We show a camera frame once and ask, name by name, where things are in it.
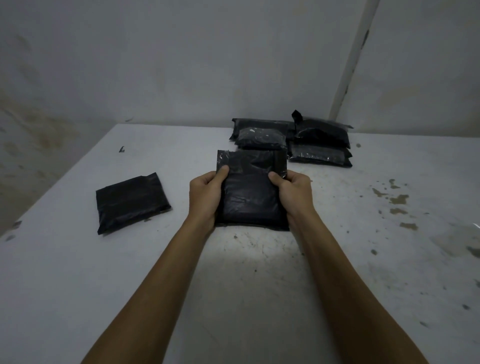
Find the black plastic package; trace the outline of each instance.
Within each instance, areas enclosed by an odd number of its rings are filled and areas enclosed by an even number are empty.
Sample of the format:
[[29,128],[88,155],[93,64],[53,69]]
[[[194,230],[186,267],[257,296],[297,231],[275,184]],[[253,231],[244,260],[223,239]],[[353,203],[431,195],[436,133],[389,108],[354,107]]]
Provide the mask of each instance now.
[[295,139],[325,146],[350,148],[348,125],[317,118],[304,118],[296,110],[292,113],[292,117],[296,126]]
[[292,140],[295,137],[295,123],[285,120],[262,120],[262,119],[232,119],[234,122],[233,133],[230,140],[236,140],[240,134],[240,130],[245,128],[262,128],[262,129],[276,129],[285,133],[287,140]]
[[98,190],[96,205],[100,220],[99,235],[171,209],[156,173]]
[[278,187],[268,179],[274,171],[287,176],[287,153],[280,150],[219,150],[217,170],[230,170],[222,183],[215,224],[254,225],[288,231],[287,213],[280,203]]
[[350,168],[352,157],[346,148],[319,146],[292,142],[289,146],[289,161],[313,164],[330,164]]
[[287,150],[287,126],[283,130],[244,128],[240,130],[235,144],[241,149]]

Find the forearm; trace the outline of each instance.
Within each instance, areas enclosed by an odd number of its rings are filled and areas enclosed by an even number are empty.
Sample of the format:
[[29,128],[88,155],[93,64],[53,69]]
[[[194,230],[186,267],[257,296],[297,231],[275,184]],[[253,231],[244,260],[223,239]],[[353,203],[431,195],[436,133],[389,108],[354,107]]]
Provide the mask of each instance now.
[[316,213],[298,219],[299,237],[345,363],[426,363],[377,301]]
[[187,218],[83,363],[160,363],[209,231]]

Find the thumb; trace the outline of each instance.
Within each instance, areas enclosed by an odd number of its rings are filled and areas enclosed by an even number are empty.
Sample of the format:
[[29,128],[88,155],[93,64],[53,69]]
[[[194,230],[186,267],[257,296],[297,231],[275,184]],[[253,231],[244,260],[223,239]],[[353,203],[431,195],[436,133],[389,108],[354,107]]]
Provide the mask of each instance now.
[[211,180],[211,182],[217,183],[217,184],[222,184],[224,179],[227,178],[227,176],[228,176],[228,170],[229,170],[229,168],[228,168],[227,165],[222,166],[218,170],[218,172],[216,173],[215,177]]
[[286,182],[282,177],[280,177],[275,172],[268,173],[268,178],[270,179],[270,182],[277,187],[280,187],[282,183]]

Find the hand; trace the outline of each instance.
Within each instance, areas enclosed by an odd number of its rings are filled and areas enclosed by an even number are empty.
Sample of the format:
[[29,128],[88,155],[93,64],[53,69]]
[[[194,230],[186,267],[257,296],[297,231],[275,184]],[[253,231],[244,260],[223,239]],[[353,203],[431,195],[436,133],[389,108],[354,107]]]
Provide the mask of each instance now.
[[280,202],[287,211],[288,223],[294,230],[297,230],[298,219],[308,214],[316,215],[309,176],[288,170],[286,180],[275,172],[270,172],[268,178],[280,190]]
[[190,208],[187,219],[206,225],[209,230],[215,223],[215,212],[220,203],[221,186],[228,176],[228,166],[208,172],[190,181]]

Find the white table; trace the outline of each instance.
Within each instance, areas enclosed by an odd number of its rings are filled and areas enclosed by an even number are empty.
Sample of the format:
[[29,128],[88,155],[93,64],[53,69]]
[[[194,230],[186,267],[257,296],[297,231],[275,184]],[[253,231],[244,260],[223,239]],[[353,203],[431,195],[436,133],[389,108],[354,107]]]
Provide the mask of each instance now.
[[[217,149],[234,150],[230,133],[117,125],[27,211],[0,239],[0,362],[80,362],[181,225],[190,179],[215,169]],[[289,168],[310,175],[321,217],[427,359],[477,363],[480,260],[466,247],[480,248],[480,139],[350,138],[351,169]],[[173,210],[97,236],[95,190],[152,172]],[[400,194],[406,205],[391,204]],[[289,232],[215,230],[165,358],[190,362],[337,362]]]

